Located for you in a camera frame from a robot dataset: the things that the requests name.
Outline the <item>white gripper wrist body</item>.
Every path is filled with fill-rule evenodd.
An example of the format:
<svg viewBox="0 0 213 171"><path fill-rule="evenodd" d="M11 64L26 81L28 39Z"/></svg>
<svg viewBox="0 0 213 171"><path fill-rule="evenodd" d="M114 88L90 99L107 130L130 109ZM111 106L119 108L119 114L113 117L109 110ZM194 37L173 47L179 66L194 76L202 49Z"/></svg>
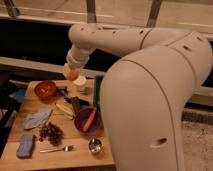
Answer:
<svg viewBox="0 0 213 171"><path fill-rule="evenodd" d="M83 68L90 59L94 49L81 49L73 45L68 51L66 60L70 69Z"/></svg>

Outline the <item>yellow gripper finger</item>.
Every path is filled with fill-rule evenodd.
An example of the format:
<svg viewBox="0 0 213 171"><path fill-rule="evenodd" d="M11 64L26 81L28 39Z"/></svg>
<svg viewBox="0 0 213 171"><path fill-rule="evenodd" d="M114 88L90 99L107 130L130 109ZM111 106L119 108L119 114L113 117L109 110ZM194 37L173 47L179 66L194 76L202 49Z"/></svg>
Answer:
<svg viewBox="0 0 213 171"><path fill-rule="evenodd" d="M70 78L70 71L71 71L71 70L70 70L68 64L65 63L65 64L64 64L64 67L63 67L63 75L64 75L67 79Z"/></svg>

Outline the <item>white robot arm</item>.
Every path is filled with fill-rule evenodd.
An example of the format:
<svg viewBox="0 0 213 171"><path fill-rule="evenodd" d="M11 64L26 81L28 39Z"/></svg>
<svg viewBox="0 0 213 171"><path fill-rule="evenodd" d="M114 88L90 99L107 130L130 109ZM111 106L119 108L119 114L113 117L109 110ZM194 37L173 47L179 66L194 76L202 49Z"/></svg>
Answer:
<svg viewBox="0 0 213 171"><path fill-rule="evenodd" d="M209 41L196 31L169 28L69 30L70 68L96 49L120 59L106 72L100 109L117 171L185 171L182 111L213 68Z"/></svg>

